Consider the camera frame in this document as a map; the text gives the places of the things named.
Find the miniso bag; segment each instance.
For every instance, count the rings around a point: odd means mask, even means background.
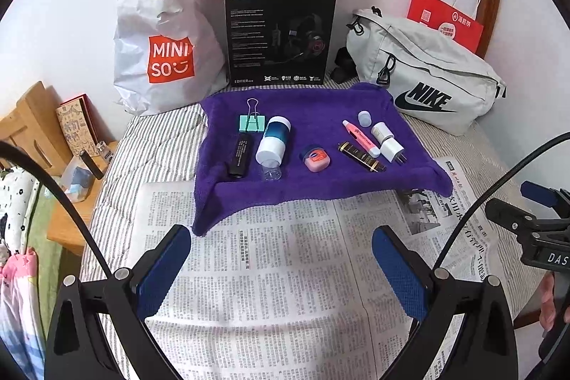
[[[118,0],[115,88],[129,113],[184,107],[226,85],[222,50],[195,0]]]
[[[376,84],[389,73],[387,89],[400,112],[462,135],[495,99],[505,97],[493,68],[439,31],[371,10],[355,15],[347,49],[358,77]]]

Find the red paper bag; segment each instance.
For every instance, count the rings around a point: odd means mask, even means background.
[[[451,37],[475,53],[483,25],[442,0],[411,0],[408,18]]]

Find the silver screw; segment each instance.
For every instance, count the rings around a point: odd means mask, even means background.
[[[63,280],[63,285],[65,285],[65,286],[70,286],[70,285],[73,285],[74,283],[75,283],[75,276],[67,276]]]
[[[120,268],[115,271],[115,279],[123,280],[129,276],[129,270],[127,268]]]
[[[443,268],[437,268],[433,273],[440,280],[446,280],[449,277],[449,272]]]
[[[489,276],[487,280],[492,286],[499,286],[501,284],[501,281],[496,276]]]

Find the pink highlighter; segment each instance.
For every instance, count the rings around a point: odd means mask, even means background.
[[[343,125],[348,131],[348,133],[356,139],[356,142],[360,144],[360,146],[366,150],[368,155],[372,158],[378,158],[380,156],[380,149],[372,142],[366,135],[358,129],[352,123],[349,123],[347,120],[343,121]]]

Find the purple towel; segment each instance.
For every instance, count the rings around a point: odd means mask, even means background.
[[[246,177],[232,180],[227,163],[232,160],[238,138],[239,115],[247,114],[247,99],[259,101],[258,112],[266,121],[284,116],[291,133],[281,165],[279,181],[264,181],[255,152],[262,133],[252,133],[252,161]],[[276,205],[300,199],[332,200],[390,189],[428,189],[451,195],[451,179],[422,147],[408,124],[394,108],[390,94],[378,86],[358,83],[348,90],[276,89],[244,90],[212,95],[202,101],[208,116],[208,133],[200,148],[196,174],[196,219],[192,231],[203,236],[222,219],[252,206]],[[343,119],[358,126],[358,113],[367,110],[375,123],[383,121],[406,149],[408,162],[400,166],[380,160],[387,169],[369,172],[337,149],[338,144],[356,141],[347,133]],[[364,133],[372,141],[372,128]],[[318,144],[331,158],[319,173],[310,172],[299,153]]]

